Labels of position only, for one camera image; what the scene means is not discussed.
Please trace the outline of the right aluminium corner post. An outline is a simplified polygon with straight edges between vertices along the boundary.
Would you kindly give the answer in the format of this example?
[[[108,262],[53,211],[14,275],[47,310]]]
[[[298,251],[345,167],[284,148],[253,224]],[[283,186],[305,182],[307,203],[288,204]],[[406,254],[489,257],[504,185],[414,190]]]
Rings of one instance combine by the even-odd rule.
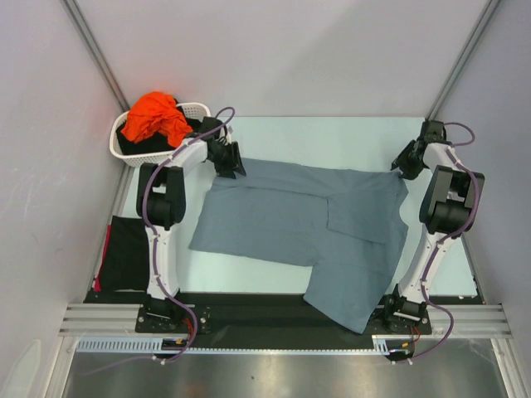
[[[473,55],[479,44],[481,43],[485,33],[490,27],[490,24],[495,19],[500,7],[504,4],[502,0],[489,0],[482,9],[473,29],[465,41],[463,48],[460,50],[454,65],[451,68],[449,75],[446,77],[441,89],[435,97],[431,107],[429,108],[425,119],[436,119],[444,105],[451,97],[452,91],[456,88],[465,68],[469,65]]]

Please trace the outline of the left aluminium corner post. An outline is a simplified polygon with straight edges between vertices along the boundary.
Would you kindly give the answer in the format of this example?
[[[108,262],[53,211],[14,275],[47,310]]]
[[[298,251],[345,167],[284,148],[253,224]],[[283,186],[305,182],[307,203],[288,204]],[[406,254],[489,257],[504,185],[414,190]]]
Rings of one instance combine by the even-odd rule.
[[[104,52],[90,28],[79,3],[75,0],[60,0],[61,5],[70,18],[72,25],[76,29],[82,43],[88,51],[90,58],[95,63],[103,81],[113,95],[115,102],[122,111],[129,110],[129,102],[122,91],[120,84],[112,71],[110,63],[107,61]]]

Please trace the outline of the red folded garment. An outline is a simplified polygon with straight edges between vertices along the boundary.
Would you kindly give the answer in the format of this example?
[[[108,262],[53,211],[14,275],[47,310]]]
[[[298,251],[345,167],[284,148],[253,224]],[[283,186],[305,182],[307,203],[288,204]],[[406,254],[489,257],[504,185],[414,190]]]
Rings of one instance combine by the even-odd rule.
[[[101,291],[100,276],[101,276],[101,272],[102,272],[102,269],[103,269],[103,266],[104,266],[104,263],[105,263],[105,257],[106,257],[106,253],[107,253],[109,242],[110,242],[111,230],[112,230],[112,225],[107,225],[106,232],[105,232],[104,246],[103,246],[103,250],[102,250],[102,254],[101,254],[101,262],[100,262],[100,266],[99,266],[99,268],[97,270],[97,273],[95,274],[95,278],[94,278],[94,287],[93,287],[93,289],[94,289],[95,292],[100,292]]]

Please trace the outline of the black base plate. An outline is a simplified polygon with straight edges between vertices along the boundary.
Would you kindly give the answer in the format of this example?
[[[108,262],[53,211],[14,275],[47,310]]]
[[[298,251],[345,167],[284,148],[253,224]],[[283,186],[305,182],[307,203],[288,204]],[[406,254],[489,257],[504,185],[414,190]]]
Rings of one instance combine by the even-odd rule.
[[[164,349],[178,347],[177,338],[191,332],[193,347],[202,349],[343,350],[363,349],[373,337],[415,339],[436,330],[431,309],[417,324],[390,319],[381,306],[361,332],[352,332],[307,304],[299,294],[179,294],[192,312],[170,301],[158,303],[140,292],[90,291],[84,302],[103,312],[129,309],[137,337],[163,337]]]

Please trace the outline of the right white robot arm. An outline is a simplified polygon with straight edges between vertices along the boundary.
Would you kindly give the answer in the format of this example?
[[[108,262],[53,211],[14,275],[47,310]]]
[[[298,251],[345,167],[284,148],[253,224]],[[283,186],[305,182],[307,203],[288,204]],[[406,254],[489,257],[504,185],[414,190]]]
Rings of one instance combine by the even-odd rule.
[[[485,175],[473,172],[458,158],[455,149],[472,144],[475,134],[468,126],[426,119],[417,139],[393,160],[392,170],[412,181],[425,169],[431,180],[419,210],[421,239],[412,262],[391,294],[385,297],[384,326],[403,332],[427,319],[431,283],[453,244],[474,224]]]

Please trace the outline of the aluminium front rail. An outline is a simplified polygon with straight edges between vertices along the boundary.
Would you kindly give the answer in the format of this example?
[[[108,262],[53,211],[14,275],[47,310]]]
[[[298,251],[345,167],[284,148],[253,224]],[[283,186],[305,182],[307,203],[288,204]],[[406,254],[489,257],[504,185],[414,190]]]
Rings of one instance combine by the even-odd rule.
[[[74,334],[100,332],[104,335],[134,333],[139,304],[71,303],[67,306],[60,331]],[[497,305],[449,305],[453,338],[511,338],[504,309]]]

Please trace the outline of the black garment in basket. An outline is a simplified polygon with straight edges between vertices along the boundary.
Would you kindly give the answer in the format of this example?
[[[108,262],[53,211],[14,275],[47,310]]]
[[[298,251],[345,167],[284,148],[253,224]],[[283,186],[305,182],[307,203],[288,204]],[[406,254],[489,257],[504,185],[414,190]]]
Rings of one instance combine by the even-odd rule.
[[[191,119],[188,117],[186,117],[186,120],[193,129],[192,133],[197,131],[201,127],[202,121],[200,120]],[[121,147],[123,154],[131,155],[131,154],[141,154],[141,153],[149,153],[149,152],[164,152],[164,151],[170,151],[170,150],[176,149],[176,148],[171,148],[169,145],[167,145],[165,137],[162,137],[158,133],[156,133],[152,138],[142,143],[138,143],[138,144],[131,143],[122,134],[123,128],[124,128],[124,125],[122,125],[121,127],[118,127],[118,130],[117,130],[119,145]]]

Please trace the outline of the folded black t-shirt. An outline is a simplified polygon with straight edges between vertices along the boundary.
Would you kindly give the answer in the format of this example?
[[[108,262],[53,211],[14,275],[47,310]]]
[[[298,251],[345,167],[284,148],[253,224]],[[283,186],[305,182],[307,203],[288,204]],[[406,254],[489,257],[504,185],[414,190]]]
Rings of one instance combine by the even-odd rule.
[[[141,219],[113,216],[110,242],[100,276],[101,291],[146,291],[149,243]]]

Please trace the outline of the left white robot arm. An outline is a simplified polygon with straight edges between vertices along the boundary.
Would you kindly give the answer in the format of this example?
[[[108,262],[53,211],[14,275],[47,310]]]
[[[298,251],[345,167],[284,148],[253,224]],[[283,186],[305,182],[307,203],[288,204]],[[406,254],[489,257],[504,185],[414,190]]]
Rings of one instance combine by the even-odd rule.
[[[187,210],[186,176],[204,162],[212,163],[219,177],[246,175],[239,144],[231,138],[228,123],[218,116],[205,116],[164,160],[140,167],[136,206],[148,239],[147,295],[159,305],[154,321],[168,332],[183,321],[182,309],[164,302],[172,302],[180,290],[174,235]]]

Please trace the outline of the white plastic laundry basket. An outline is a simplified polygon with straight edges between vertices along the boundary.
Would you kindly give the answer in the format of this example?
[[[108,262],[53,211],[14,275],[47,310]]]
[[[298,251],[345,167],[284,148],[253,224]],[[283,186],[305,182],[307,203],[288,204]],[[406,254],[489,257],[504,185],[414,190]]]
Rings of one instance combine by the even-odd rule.
[[[180,109],[186,117],[191,119],[202,121],[205,117],[211,116],[210,109],[206,105],[198,102],[179,103],[177,104],[177,108]],[[166,158],[169,158],[174,152],[174,149],[164,152],[149,152],[131,155],[123,154],[119,145],[117,130],[118,127],[125,125],[128,113],[128,111],[125,111],[118,116],[111,128],[109,143],[111,154],[116,158],[123,160],[130,167],[140,167],[143,163],[161,163]]]

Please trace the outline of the orange t-shirt in basket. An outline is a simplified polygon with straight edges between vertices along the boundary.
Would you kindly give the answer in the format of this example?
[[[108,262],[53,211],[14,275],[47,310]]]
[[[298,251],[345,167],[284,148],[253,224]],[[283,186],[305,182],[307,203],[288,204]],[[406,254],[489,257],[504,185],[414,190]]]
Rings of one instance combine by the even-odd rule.
[[[192,131],[175,98],[153,91],[141,96],[130,109],[122,134],[131,143],[138,144],[158,133],[165,137],[167,145],[177,148]]]

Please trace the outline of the grey-blue t-shirt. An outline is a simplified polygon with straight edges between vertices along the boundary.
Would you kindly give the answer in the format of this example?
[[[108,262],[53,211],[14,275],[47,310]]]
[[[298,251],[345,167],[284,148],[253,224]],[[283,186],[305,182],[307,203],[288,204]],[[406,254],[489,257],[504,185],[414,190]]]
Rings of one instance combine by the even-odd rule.
[[[362,332],[407,239],[405,182],[394,172],[252,158],[244,166],[243,177],[213,181],[191,249],[309,267],[305,302]]]

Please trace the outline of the aluminium corner post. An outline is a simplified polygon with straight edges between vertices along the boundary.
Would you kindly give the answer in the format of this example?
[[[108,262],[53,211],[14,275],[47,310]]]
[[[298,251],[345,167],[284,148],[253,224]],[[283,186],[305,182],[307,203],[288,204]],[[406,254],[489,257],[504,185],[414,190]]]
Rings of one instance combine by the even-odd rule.
[[[485,33],[490,27],[490,24],[495,19],[500,7],[504,4],[502,0],[489,0],[482,9],[473,29],[465,41],[463,48],[460,50],[454,65],[451,68],[449,75],[446,77],[441,89],[435,97],[431,107],[429,108],[425,119],[436,119],[444,105],[451,97],[452,91],[456,88],[465,68],[469,65],[473,55],[479,44],[481,43]]]
[[[129,110],[129,102],[122,91],[120,84],[112,71],[110,63],[107,61],[104,52],[90,28],[79,3],[75,0],[60,0],[61,5],[70,18],[72,25],[76,29],[82,43],[88,51],[90,58],[95,63],[103,81],[113,95],[115,102],[122,111]]]

